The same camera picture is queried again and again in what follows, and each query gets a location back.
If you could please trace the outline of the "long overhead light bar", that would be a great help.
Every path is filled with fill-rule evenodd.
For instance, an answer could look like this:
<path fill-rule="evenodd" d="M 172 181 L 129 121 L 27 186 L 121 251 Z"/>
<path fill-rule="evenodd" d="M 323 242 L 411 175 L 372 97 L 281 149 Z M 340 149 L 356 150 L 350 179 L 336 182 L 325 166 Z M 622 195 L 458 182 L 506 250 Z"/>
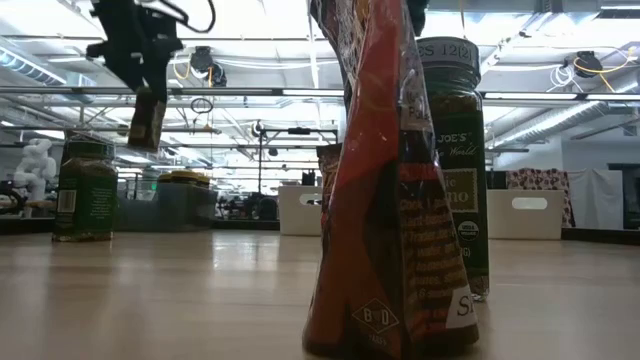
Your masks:
<path fill-rule="evenodd" d="M 297 96 L 342 97 L 339 89 L 303 88 L 169 88 L 168 95 L 179 96 Z M 0 86 L 0 94 L 52 95 L 132 95 L 133 91 L 119 87 L 20 87 Z M 481 92 L 489 100 L 534 101 L 640 101 L 640 93 L 551 93 L 551 92 Z"/>

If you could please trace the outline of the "floral patterned cloth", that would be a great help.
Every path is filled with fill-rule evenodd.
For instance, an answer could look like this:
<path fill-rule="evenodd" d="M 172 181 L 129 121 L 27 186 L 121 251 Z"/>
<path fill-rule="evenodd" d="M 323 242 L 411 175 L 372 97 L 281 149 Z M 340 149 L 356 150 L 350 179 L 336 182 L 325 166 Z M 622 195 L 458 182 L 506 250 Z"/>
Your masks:
<path fill-rule="evenodd" d="M 516 190 L 558 190 L 564 193 L 562 221 L 564 228 L 576 226 L 571 203 L 568 173 L 557 168 L 534 169 L 521 168 L 506 172 L 508 189 Z"/>

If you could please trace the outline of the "dark cabinet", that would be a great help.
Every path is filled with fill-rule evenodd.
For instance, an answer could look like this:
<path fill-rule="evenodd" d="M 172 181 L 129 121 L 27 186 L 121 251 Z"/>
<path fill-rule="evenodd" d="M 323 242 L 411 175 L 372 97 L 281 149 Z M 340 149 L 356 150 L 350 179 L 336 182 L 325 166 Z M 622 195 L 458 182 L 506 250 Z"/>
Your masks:
<path fill-rule="evenodd" d="M 622 173 L 624 228 L 640 230 L 640 164 L 610 163 L 608 168 Z"/>

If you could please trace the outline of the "white plastic bin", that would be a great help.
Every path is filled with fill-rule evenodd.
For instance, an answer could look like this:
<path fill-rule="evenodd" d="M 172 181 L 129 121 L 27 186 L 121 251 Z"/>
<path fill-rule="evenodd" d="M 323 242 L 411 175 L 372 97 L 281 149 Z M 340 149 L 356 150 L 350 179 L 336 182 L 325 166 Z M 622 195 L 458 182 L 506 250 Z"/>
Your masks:
<path fill-rule="evenodd" d="M 285 236 L 320 236 L 322 188 L 280 186 L 278 210 L 280 233 Z"/>
<path fill-rule="evenodd" d="M 563 209 L 560 190 L 489 190 L 489 238 L 560 240 Z"/>

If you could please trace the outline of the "green-lid oregano jar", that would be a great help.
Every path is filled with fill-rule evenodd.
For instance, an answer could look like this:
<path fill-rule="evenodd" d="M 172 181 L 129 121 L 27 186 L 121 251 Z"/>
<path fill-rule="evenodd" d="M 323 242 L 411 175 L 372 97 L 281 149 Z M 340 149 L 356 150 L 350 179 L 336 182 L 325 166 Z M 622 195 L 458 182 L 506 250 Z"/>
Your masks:
<path fill-rule="evenodd" d="M 52 240 L 109 242 L 117 205 L 114 146 L 76 135 L 63 148 Z"/>
<path fill-rule="evenodd" d="M 489 244 L 484 116 L 479 50 L 469 40 L 417 41 L 456 235 L 473 298 L 489 295 Z"/>

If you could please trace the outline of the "black floor stand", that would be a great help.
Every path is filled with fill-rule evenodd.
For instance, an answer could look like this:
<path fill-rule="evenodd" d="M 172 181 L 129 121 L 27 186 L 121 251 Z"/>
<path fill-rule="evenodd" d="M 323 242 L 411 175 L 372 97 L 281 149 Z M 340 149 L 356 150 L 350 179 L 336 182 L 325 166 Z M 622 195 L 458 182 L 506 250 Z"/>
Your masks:
<path fill-rule="evenodd" d="M 293 136 L 310 136 L 312 134 L 317 134 L 320 140 L 327 144 L 337 144 L 338 140 L 338 131 L 334 129 L 314 129 L 307 127 L 290 127 L 290 128 L 264 128 L 261 125 L 257 125 L 256 129 L 253 130 L 253 134 L 258 139 L 258 188 L 257 191 L 262 193 L 263 188 L 263 163 L 265 162 L 264 155 L 267 149 L 302 149 L 303 145 L 273 145 L 270 143 L 276 139 L 281 133 L 286 133 L 287 135 Z"/>

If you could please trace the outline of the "white robot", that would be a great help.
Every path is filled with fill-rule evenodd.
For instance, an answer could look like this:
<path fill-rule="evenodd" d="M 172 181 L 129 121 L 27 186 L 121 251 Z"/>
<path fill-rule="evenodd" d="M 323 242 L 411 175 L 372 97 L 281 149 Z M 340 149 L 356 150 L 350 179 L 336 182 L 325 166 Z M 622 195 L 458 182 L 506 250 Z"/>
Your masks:
<path fill-rule="evenodd" d="M 23 148 L 23 157 L 13 175 L 16 187 L 25 187 L 28 200 L 43 201 L 48 181 L 57 174 L 56 160 L 49 156 L 52 142 L 48 139 L 34 138 Z"/>

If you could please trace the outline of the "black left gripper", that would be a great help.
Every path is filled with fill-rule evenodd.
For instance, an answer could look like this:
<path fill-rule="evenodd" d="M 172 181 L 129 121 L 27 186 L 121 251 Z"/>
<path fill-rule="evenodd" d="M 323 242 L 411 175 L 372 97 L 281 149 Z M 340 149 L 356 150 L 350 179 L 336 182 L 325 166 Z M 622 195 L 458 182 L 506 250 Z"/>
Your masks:
<path fill-rule="evenodd" d="M 134 0 L 91 0 L 90 15 L 97 18 L 106 35 L 86 48 L 86 56 L 105 60 L 139 58 L 154 60 L 149 65 L 149 87 L 162 103 L 167 102 L 168 60 L 183 49 L 177 36 L 178 18 L 161 10 L 136 4 Z M 133 92 L 141 87 L 139 66 L 117 62 L 112 72 Z"/>

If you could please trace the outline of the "black aluminium table frame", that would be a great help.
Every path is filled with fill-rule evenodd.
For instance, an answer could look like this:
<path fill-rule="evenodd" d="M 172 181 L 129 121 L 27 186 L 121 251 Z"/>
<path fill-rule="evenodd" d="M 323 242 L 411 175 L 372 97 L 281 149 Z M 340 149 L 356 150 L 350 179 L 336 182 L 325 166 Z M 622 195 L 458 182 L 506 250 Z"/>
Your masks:
<path fill-rule="evenodd" d="M 36 218 L 36 219 L 18 219 L 18 218 L 2 218 L 0 219 L 0 236 L 4 235 L 25 235 L 34 233 L 51 233 L 54 230 L 53 218 Z M 208 227 L 189 227 L 184 229 L 161 230 L 152 228 L 145 230 L 145 233 L 189 233 L 202 231 L 280 231 L 280 225 L 274 221 L 213 221 Z M 640 230 L 598 230 L 586 228 L 558 228 L 553 229 L 549 234 L 539 233 L 534 230 L 524 232 L 522 234 L 513 233 L 490 235 L 490 239 L 500 240 L 560 240 L 560 241 L 579 241 L 590 243 L 602 243 L 613 245 L 631 245 L 640 247 Z"/>

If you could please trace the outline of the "white cloth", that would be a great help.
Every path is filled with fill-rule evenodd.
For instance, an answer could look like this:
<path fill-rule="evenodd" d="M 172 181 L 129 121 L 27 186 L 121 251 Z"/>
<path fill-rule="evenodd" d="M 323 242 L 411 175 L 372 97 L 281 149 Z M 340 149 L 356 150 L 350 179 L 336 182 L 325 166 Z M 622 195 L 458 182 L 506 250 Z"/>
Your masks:
<path fill-rule="evenodd" d="M 583 169 L 569 171 L 570 198 L 577 228 L 624 229 L 621 171 Z"/>

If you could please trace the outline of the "grey plastic bin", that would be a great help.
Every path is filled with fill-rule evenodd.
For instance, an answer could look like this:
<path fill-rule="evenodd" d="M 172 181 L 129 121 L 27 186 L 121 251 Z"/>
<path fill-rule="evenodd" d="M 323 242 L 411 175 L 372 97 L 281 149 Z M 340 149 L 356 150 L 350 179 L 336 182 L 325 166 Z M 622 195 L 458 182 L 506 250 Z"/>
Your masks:
<path fill-rule="evenodd" d="M 123 232 L 189 232 L 209 229 L 215 220 L 218 193 L 188 184 L 159 184 L 151 200 L 118 196 L 115 230 Z"/>

